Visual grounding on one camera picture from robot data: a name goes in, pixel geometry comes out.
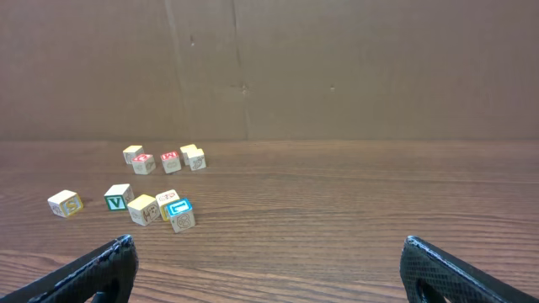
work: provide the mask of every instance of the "block with blue border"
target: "block with blue border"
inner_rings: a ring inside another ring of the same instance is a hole
[[[187,198],[167,205],[167,212],[170,215],[170,223],[174,232],[185,231],[195,226],[195,216],[193,206]]]

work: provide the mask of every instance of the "wooden table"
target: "wooden table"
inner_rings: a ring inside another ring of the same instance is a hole
[[[143,145],[159,155],[188,143]],[[404,302],[408,235],[539,296],[537,141],[196,142],[207,169],[149,176],[124,163],[130,144],[0,143],[0,295],[129,233],[132,302]],[[115,183],[178,190],[196,227],[174,234],[108,211]],[[62,189],[84,202],[67,219],[46,202]]]

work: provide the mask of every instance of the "brown cardboard wall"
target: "brown cardboard wall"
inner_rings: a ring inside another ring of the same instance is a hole
[[[539,138],[535,0],[0,3],[0,139]]]

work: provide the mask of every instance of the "block with red letter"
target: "block with red letter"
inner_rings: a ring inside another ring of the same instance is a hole
[[[192,171],[205,168],[204,151],[201,148],[187,151],[187,157]]]
[[[169,215],[167,212],[167,205],[179,200],[179,195],[174,189],[170,189],[164,193],[155,196],[157,203],[159,204],[159,210],[161,211],[161,217],[163,221],[168,221]]]
[[[153,155],[141,154],[134,157],[131,162],[133,163],[133,170],[136,174],[149,174],[156,167]]]
[[[81,197],[71,190],[62,190],[48,199],[49,206],[55,215],[68,217],[81,210],[84,205]]]
[[[142,146],[129,146],[124,150],[125,163],[131,164],[134,157],[144,153]]]
[[[165,173],[174,173],[182,169],[182,164],[179,162],[179,155],[176,151],[167,152],[161,155],[163,168]]]

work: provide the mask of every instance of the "toy block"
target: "toy block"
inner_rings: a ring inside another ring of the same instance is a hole
[[[144,153],[142,146],[129,146],[124,150],[125,163],[131,164],[134,157]]]
[[[174,232],[178,233],[195,226],[193,207],[186,198],[167,205],[167,212],[170,214]]]
[[[127,205],[127,209],[133,222],[142,226],[147,226],[159,217],[157,201],[147,194],[141,194],[132,200]]]
[[[192,171],[205,168],[204,151],[202,151],[201,148],[197,150],[188,150],[187,157],[189,158],[189,165],[191,166]]]
[[[190,145],[187,145],[187,146],[181,146],[179,148],[179,152],[182,153],[182,157],[184,158],[185,166],[189,166],[189,156],[187,155],[187,152],[189,150],[196,150],[196,145],[195,144],[190,144]]]
[[[134,157],[131,162],[133,163],[133,170],[136,174],[149,174],[156,167],[153,155],[141,154]]]
[[[81,210],[84,205],[81,197],[71,190],[62,190],[48,199],[49,206],[55,215],[68,217]]]
[[[112,185],[104,194],[104,201],[109,210],[127,210],[127,204],[135,198],[129,184]]]
[[[155,196],[157,203],[159,204],[159,210],[161,211],[161,217],[163,221],[168,221],[169,215],[167,212],[167,205],[179,200],[179,195],[174,189],[170,189],[164,193]]]
[[[182,164],[179,162],[179,155],[176,151],[162,154],[161,161],[163,162],[165,173],[174,173],[182,169]]]

